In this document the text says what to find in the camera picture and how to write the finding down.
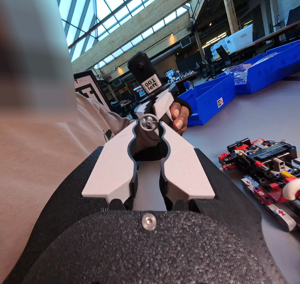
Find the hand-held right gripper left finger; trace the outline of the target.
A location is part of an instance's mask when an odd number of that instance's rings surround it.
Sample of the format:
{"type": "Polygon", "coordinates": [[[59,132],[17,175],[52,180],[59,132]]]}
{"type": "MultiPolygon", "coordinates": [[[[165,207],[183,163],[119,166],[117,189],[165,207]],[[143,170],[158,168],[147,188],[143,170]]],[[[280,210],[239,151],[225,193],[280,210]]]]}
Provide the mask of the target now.
{"type": "Polygon", "coordinates": [[[107,202],[119,199],[125,202],[131,195],[130,183],[136,170],[128,147],[136,138],[132,122],[110,139],[100,153],[98,160],[82,191],[86,198],[105,198],[107,202]]]}

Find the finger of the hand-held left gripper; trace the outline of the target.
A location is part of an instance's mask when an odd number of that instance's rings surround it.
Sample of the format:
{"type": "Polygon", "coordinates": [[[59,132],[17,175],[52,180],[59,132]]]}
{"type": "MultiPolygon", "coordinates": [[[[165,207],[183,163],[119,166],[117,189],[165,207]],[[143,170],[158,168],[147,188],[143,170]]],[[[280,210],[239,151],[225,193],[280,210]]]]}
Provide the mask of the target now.
{"type": "Polygon", "coordinates": [[[174,118],[170,112],[170,106],[172,105],[174,98],[169,91],[163,91],[157,95],[156,100],[153,104],[154,115],[156,116],[156,124],[159,121],[164,121],[167,124],[174,121],[174,118]]]}
{"type": "Polygon", "coordinates": [[[139,120],[145,114],[154,114],[152,101],[147,101],[147,102],[141,103],[139,106],[137,106],[137,108],[136,108],[137,118],[136,119],[139,120]]]}

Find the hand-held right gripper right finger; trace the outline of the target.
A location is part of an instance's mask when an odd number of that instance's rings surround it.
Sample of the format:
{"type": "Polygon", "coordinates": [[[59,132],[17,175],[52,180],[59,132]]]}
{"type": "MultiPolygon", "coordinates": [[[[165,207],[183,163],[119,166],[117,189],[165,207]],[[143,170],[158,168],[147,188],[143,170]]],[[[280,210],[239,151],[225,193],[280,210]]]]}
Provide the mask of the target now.
{"type": "Polygon", "coordinates": [[[177,200],[213,199],[215,192],[201,165],[195,148],[165,122],[162,142],[167,145],[167,155],[162,162],[162,176],[167,182],[165,196],[177,200]]]}

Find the grey lego steering wheel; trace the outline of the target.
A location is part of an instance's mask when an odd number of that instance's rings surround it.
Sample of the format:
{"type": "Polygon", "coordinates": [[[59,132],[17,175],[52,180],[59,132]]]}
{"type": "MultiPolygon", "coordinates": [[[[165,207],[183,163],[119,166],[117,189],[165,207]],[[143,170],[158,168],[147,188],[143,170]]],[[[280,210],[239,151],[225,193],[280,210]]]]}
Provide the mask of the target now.
{"type": "Polygon", "coordinates": [[[158,128],[159,119],[154,114],[144,114],[139,119],[139,126],[146,132],[152,132],[158,128]]]}

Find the lego car chassis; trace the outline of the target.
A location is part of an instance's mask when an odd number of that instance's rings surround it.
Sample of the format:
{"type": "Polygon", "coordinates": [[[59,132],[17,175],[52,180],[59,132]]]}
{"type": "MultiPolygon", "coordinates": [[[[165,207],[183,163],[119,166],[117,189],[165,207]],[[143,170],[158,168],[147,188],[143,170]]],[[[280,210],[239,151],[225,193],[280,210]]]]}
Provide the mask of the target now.
{"type": "Polygon", "coordinates": [[[249,191],[289,232],[298,230],[300,169],[297,148],[284,140],[274,141],[260,138],[251,141],[248,137],[229,146],[218,156],[220,170],[238,169],[244,174],[241,179],[249,191]],[[291,184],[295,200],[276,203],[268,196],[271,183],[284,188],[291,184]]]}

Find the red lego seat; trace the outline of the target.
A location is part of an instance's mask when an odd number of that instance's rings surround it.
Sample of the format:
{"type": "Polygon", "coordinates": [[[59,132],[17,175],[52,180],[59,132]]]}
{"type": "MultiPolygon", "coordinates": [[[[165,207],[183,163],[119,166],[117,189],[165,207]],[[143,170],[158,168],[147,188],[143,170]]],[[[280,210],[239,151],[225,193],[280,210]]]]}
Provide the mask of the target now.
{"type": "Polygon", "coordinates": [[[276,203],[285,203],[295,200],[295,194],[291,192],[291,184],[291,182],[287,183],[284,188],[280,188],[276,183],[269,184],[270,192],[268,192],[268,196],[276,203]]]}

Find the person's left hand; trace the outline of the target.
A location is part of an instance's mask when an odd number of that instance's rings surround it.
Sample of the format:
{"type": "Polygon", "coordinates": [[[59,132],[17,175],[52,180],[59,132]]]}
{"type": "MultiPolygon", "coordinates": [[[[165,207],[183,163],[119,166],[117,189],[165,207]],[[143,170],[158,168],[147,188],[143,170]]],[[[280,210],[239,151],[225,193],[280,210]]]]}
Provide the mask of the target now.
{"type": "Polygon", "coordinates": [[[170,106],[170,113],[173,118],[173,130],[182,136],[187,129],[189,109],[178,102],[173,102],[170,106]]]}

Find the black and white sign board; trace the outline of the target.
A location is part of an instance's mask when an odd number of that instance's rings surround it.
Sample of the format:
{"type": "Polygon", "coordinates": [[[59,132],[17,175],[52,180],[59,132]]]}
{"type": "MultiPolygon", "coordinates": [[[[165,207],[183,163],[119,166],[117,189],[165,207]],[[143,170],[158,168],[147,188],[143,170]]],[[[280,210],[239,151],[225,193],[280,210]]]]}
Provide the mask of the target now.
{"type": "Polygon", "coordinates": [[[111,103],[100,88],[100,80],[96,79],[92,70],[75,73],[73,77],[76,92],[86,98],[98,101],[108,111],[113,111],[111,103]]]}

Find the black office chair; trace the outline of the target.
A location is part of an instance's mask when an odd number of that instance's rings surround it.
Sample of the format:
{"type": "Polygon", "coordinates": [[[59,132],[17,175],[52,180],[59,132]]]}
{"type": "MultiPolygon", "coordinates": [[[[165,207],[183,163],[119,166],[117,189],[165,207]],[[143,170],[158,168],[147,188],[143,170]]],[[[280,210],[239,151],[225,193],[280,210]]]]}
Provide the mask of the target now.
{"type": "Polygon", "coordinates": [[[233,62],[231,60],[230,55],[225,51],[225,49],[222,45],[220,47],[216,48],[216,52],[218,53],[220,58],[223,60],[225,68],[233,66],[233,62]]]}

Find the clear plastic wrap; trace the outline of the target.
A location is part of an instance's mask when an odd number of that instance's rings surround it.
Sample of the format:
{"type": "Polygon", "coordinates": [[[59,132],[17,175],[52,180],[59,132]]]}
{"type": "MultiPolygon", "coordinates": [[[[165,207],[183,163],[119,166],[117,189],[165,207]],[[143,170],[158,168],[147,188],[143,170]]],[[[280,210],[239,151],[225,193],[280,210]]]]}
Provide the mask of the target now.
{"type": "Polygon", "coordinates": [[[235,84],[246,84],[248,69],[252,67],[252,64],[239,64],[222,69],[226,75],[234,75],[235,84]]]}

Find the white storage box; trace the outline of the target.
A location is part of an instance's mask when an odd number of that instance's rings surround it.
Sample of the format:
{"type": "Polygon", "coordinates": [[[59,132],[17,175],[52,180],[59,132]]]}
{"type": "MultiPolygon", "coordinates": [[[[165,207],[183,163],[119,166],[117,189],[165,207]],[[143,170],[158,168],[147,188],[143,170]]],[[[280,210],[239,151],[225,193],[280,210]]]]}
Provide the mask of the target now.
{"type": "Polygon", "coordinates": [[[225,42],[230,54],[251,45],[253,43],[253,25],[250,24],[230,35],[225,39],[225,42]]]}

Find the large blue plastic bin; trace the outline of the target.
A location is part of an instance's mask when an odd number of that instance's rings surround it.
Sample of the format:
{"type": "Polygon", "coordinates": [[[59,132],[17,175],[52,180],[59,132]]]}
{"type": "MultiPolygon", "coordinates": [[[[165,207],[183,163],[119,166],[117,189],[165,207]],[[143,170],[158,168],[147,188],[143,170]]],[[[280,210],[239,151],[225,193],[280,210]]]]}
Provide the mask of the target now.
{"type": "Polygon", "coordinates": [[[237,94],[252,94],[300,70],[300,40],[257,55],[241,65],[251,65],[244,80],[235,80],[237,94]]]}

